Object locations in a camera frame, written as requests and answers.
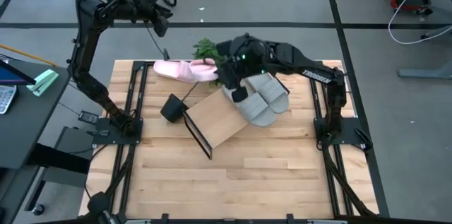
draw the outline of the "calculator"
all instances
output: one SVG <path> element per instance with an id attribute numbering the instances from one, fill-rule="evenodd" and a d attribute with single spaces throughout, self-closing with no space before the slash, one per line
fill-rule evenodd
<path id="1" fill-rule="evenodd" d="M 0 114 L 6 113 L 16 92 L 17 86 L 0 86 Z"/>

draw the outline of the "butcher block table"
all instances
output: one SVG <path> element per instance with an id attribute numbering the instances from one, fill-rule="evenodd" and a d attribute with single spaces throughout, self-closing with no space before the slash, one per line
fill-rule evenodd
<path id="1" fill-rule="evenodd" d="M 109 84 L 111 99 L 122 108 L 132 63 L 133 60 L 115 61 Z M 323 63 L 342 68 L 341 61 Z M 140 78 L 138 72 L 136 93 Z M 168 213 L 171 219 L 286 219 L 292 213 L 295 218 L 332 218 L 322 152 L 316 149 L 309 80 L 299 75 L 278 78 L 290 90 L 289 110 L 279 114 L 271 126 L 246 125 L 216 147 L 209 160 L 182 120 L 171 124 L 160 114 L 171 93 L 182 99 L 192 84 L 159 77 L 149 69 L 141 112 L 142 141 L 133 162 L 126 216 L 161 218 Z M 319 84 L 317 88 L 324 115 Z M 192 107 L 217 89 L 202 83 L 185 103 Z M 136 106 L 137 94 L 133 98 L 132 108 Z M 347 93 L 343 116 L 354 115 Z M 349 145 L 340 148 L 350 186 L 370 210 L 378 213 L 364 153 Z M 86 183 L 91 195 L 108 188 L 116 149 L 117 146 L 108 146 L 92 161 Z M 345 214 L 338 183 L 336 190 L 340 212 Z M 121 185 L 115 196 L 114 213 L 119 208 L 120 191 Z M 88 212 L 88 199 L 85 194 L 80 214 Z"/>

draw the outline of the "black desk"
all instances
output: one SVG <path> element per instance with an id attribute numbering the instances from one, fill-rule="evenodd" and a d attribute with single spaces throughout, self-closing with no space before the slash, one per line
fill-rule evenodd
<path id="1" fill-rule="evenodd" d="M 53 84 L 37 97 L 25 86 L 18 86 L 19 94 L 6 114 L 0 115 L 0 167 L 18 169 L 25 164 L 69 81 L 66 68 L 10 61 L 9 64 L 31 78 L 47 69 L 59 74 Z"/>
<path id="2" fill-rule="evenodd" d="M 5 210 L 0 223 L 13 222 L 41 166 L 84 173 L 89 168 L 85 158 L 37 143 L 69 81 L 66 69 L 24 61 L 10 65 L 32 78 L 47 69 L 59 77 L 40 97 L 19 86 L 10 109 L 0 115 L 0 208 Z"/>

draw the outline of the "cable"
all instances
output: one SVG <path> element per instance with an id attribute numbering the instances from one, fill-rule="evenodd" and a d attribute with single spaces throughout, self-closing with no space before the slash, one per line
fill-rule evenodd
<path id="1" fill-rule="evenodd" d="M 69 152 L 69 154 L 71 154 L 71 155 L 77 155 L 77 154 L 80 154 L 80 153 L 86 153 L 86 152 L 88 152 L 88 151 L 91 151 L 92 149 L 93 149 L 93 147 L 89 147 L 88 149 L 85 149 L 85 150 L 83 150 L 83 151 Z"/>
<path id="2" fill-rule="evenodd" d="M 71 111 L 74 114 L 77 114 L 77 116 L 80 116 L 79 113 L 77 113 L 76 111 L 72 110 L 71 108 L 67 107 L 65 104 L 58 102 L 58 104 L 62 105 L 63 107 L 65 107 L 67 110 Z"/>
<path id="3" fill-rule="evenodd" d="M 94 157 L 98 154 L 98 153 L 100 153 L 100 151 L 102 151 L 102 150 L 104 150 L 105 149 L 105 147 L 107 147 L 108 145 L 103 145 L 101 148 L 99 148 L 99 150 L 97 150 L 94 154 L 93 154 L 93 156 L 91 157 L 91 161 L 93 161 L 94 160 Z M 91 195 L 90 195 L 90 192 L 88 191 L 88 188 L 86 187 L 86 182 L 85 182 L 85 192 L 86 192 L 86 194 L 88 195 L 88 198 L 90 198 L 91 199 Z"/>
<path id="4" fill-rule="evenodd" d="M 160 53 L 163 55 L 163 59 L 166 59 L 166 54 L 160 49 L 160 47 L 157 44 L 157 41 L 155 41 L 155 38 L 153 36 L 153 34 L 151 33 L 151 31 L 149 30 L 149 25 L 148 22 L 144 21 L 144 25 L 146 26 L 146 30 L 148 30 L 148 33 L 150 35 L 150 37 L 153 39 L 153 42 L 155 44 L 155 46 L 157 47 L 157 49 L 160 51 Z"/>
<path id="5" fill-rule="evenodd" d="M 136 115 L 136 109 L 130 110 L 130 116 L 132 118 L 135 118 L 135 115 Z"/>
<path id="6" fill-rule="evenodd" d="M 391 20 L 389 21 L 389 24 L 388 24 L 389 35 L 391 35 L 392 39 L 393 39 L 394 41 L 396 41 L 397 43 L 402 44 L 402 45 L 413 45 L 413 44 L 417 44 L 417 43 L 421 43 L 421 42 L 424 42 L 424 41 L 427 41 L 427 40 L 434 39 L 435 37 L 439 37 L 439 36 L 441 36 L 441 35 L 444 35 L 444 34 L 450 32 L 450 31 L 452 30 L 452 26 L 451 26 L 451 27 L 449 27 L 447 30 L 443 31 L 442 33 L 436 34 L 435 36 L 427 37 L 427 38 L 424 38 L 424 39 L 422 39 L 422 40 L 413 41 L 413 42 L 401 42 L 400 40 L 397 40 L 397 39 L 394 37 L 393 33 L 391 32 L 391 23 L 393 22 L 393 20 L 394 20 L 394 18 L 396 17 L 397 13 L 398 13 L 399 10 L 402 8 L 403 4 L 405 4 L 406 1 L 407 1 L 407 0 L 403 0 L 403 1 L 402 1 L 402 3 L 401 3 L 401 4 L 399 5 L 399 7 L 397 8 L 397 10 L 395 11 L 393 17 L 391 18 Z"/>
<path id="7" fill-rule="evenodd" d="M 6 45 L 1 45 L 1 44 L 0 44 L 0 47 L 3 48 L 3 49 L 6 49 L 8 51 L 15 52 L 16 54 L 22 54 L 23 56 L 26 56 L 26 57 L 31 58 L 31 59 L 36 59 L 38 61 L 42 61 L 42 62 L 47 63 L 49 65 L 57 66 L 55 63 L 53 63 L 51 61 L 47 61 L 46 59 L 43 59 L 43 58 L 35 56 L 35 55 L 27 54 L 26 52 L 22 52 L 20 50 L 14 49 L 12 47 L 8 47 Z"/>
<path id="8" fill-rule="evenodd" d="M 183 102 L 189 95 L 190 93 L 194 90 L 194 88 L 199 84 L 199 82 L 196 82 L 188 91 L 188 93 L 182 98 L 181 102 Z"/>

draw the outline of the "metal bracket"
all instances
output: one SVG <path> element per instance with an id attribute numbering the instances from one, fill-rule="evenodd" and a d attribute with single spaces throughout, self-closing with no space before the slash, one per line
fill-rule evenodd
<path id="1" fill-rule="evenodd" d="M 344 118 L 342 133 L 333 139 L 330 139 L 330 136 L 328 134 L 325 134 L 324 118 L 315 118 L 314 128 L 316 130 L 317 143 L 320 143 L 321 145 L 352 144 L 358 146 L 363 143 L 366 143 L 355 132 L 355 129 L 362 130 L 361 123 L 359 122 L 358 118 Z"/>
<path id="2" fill-rule="evenodd" d="M 223 219 L 223 224 L 235 224 L 235 223 L 237 223 L 236 219 L 233 218 Z"/>
<path id="3" fill-rule="evenodd" d="M 309 224 L 347 224 L 344 220 L 308 220 Z"/>
<path id="4" fill-rule="evenodd" d="M 170 215 L 168 213 L 162 214 L 162 219 L 160 220 L 161 224 L 168 224 L 168 219 L 170 218 Z"/>
<path id="5" fill-rule="evenodd" d="M 146 64 L 146 61 L 134 61 L 132 65 L 132 71 L 137 71 Z"/>
<path id="6" fill-rule="evenodd" d="M 291 213 L 288 213 L 287 215 L 287 224 L 295 224 L 294 215 Z"/>
<path id="7" fill-rule="evenodd" d="M 122 133 L 111 123 L 108 118 L 99 118 L 96 123 L 97 131 L 109 131 L 108 136 L 96 136 L 93 139 L 95 144 L 117 144 L 117 145 L 136 145 L 141 142 L 141 131 L 143 130 L 143 119 L 136 122 L 135 136 L 123 136 Z"/>

